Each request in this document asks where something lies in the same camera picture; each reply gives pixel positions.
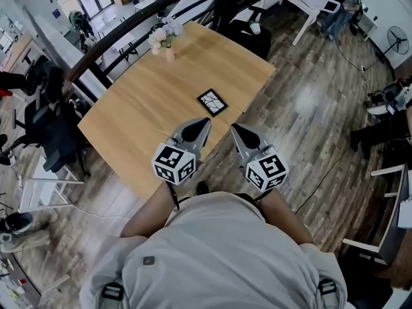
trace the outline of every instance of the black railing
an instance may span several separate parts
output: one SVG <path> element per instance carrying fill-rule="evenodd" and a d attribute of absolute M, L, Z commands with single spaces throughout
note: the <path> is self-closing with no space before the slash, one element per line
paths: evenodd
<path fill-rule="evenodd" d="M 135 50 L 138 46 L 144 43 L 149 34 L 151 32 L 147 32 L 141 38 L 136 40 L 130 47 L 124 50 L 109 66 L 107 66 L 104 70 L 101 70 L 95 63 L 95 61 L 103 55 L 110 47 L 116 43 L 119 38 L 123 37 L 126 33 L 130 32 L 136 26 L 144 22 L 146 19 L 150 18 L 154 14 L 158 13 L 160 10 L 164 10 L 166 7 L 170 6 L 173 3 L 177 3 L 180 0 L 157 0 L 156 2 L 150 4 L 149 6 L 145 7 L 144 9 L 137 11 L 134 15 L 120 23 L 115 29 L 109 32 L 106 36 L 101 38 L 101 40 L 92 47 L 81 60 L 72 67 L 72 69 L 66 72 L 66 79 L 74 82 L 75 84 L 81 85 L 79 77 L 86 71 L 90 70 L 96 78 L 103 84 L 104 87 L 109 88 L 111 85 L 111 81 L 108 78 L 108 74 L 123 60 L 125 59 L 133 50 Z M 206 2 L 208 0 L 198 0 L 195 3 L 191 4 L 180 10 L 179 12 L 175 13 L 172 17 L 176 18 L 184 13 L 192 10 L 196 6 Z M 238 10 L 243 10 L 247 8 L 247 5 L 252 5 L 258 0 L 236 0 L 238 4 Z M 202 11 L 198 15 L 191 18 L 192 21 L 195 21 L 204 15 L 211 13 L 215 9 L 214 3 L 211 3 L 211 6 L 208 7 L 206 10 Z M 203 22 L 203 25 L 209 24 L 214 20 L 212 15 L 206 18 L 206 21 Z M 81 86 L 79 88 L 82 90 L 92 101 L 96 101 L 96 97 L 94 97 L 89 90 L 84 91 L 85 86 Z"/>

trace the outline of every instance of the pink vase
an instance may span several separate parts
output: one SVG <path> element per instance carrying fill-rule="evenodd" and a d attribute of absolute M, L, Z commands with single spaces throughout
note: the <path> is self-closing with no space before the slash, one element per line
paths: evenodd
<path fill-rule="evenodd" d="M 166 60 L 167 60 L 167 62 L 173 62 L 174 61 L 173 47 L 166 48 Z"/>

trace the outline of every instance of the standing fan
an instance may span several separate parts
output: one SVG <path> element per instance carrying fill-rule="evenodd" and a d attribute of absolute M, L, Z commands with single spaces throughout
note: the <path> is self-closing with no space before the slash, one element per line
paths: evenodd
<path fill-rule="evenodd" d="M 400 55 L 405 55 L 409 51 L 409 40 L 405 32 L 398 26 L 391 26 L 388 30 L 389 48 L 384 52 L 378 54 L 379 60 L 384 63 L 384 56 L 391 49 Z"/>

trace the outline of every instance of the laminate flooring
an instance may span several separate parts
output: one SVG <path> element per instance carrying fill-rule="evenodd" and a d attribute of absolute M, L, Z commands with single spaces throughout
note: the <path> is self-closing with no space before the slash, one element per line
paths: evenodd
<path fill-rule="evenodd" d="M 357 233 L 366 209 L 385 191 L 385 179 L 370 176 L 382 165 L 380 146 L 373 148 L 371 158 L 365 160 L 360 152 L 349 149 L 349 134 L 371 122 L 362 105 L 366 97 L 362 87 L 367 92 L 382 89 L 392 81 L 392 76 L 387 66 L 374 63 L 373 45 L 364 42 L 360 35 L 354 37 L 349 30 L 341 35 L 341 51 L 358 67 L 372 64 L 364 74 L 366 80 L 316 25 L 293 47 L 291 43 L 305 20 L 302 12 L 285 2 L 263 21 L 273 35 L 267 60 L 276 72 L 239 122 L 266 131 L 270 143 L 290 168 L 280 192 L 293 209 L 301 207 L 297 215 L 317 245 L 322 250 L 337 252 L 342 238 Z M 142 206 L 143 201 L 92 149 L 86 164 L 91 178 L 66 191 L 67 197 L 81 209 L 102 216 L 130 217 Z M 191 194 L 198 180 L 206 180 L 212 190 L 256 195 L 238 165 L 239 158 L 228 133 L 196 176 L 178 189 L 178 194 Z M 17 207 L 15 176 L 10 169 L 0 168 L 1 184 L 4 189 L 10 188 L 2 190 L 8 193 L 2 200 Z M 30 168 L 24 167 L 26 177 L 29 172 Z M 103 220 L 68 208 L 59 210 L 59 215 L 55 211 L 38 214 L 38 224 L 42 221 L 54 222 L 49 226 L 52 242 L 24 250 L 17 258 L 39 288 L 68 273 L 71 279 L 61 285 L 62 294 L 44 307 L 76 308 L 82 278 L 99 245 L 107 234 L 118 234 L 126 220 Z"/>

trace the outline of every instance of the flower bouquet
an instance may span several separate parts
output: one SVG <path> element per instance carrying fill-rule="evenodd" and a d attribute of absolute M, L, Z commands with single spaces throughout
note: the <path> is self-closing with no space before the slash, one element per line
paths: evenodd
<path fill-rule="evenodd" d="M 162 26 L 158 27 L 151 35 L 149 35 L 148 43 L 154 55 L 160 53 L 160 48 L 166 48 L 166 58 L 168 61 L 174 60 L 174 51 L 172 49 L 172 41 L 178 35 L 183 33 L 183 26 L 177 23 L 171 17 L 162 19 Z"/>

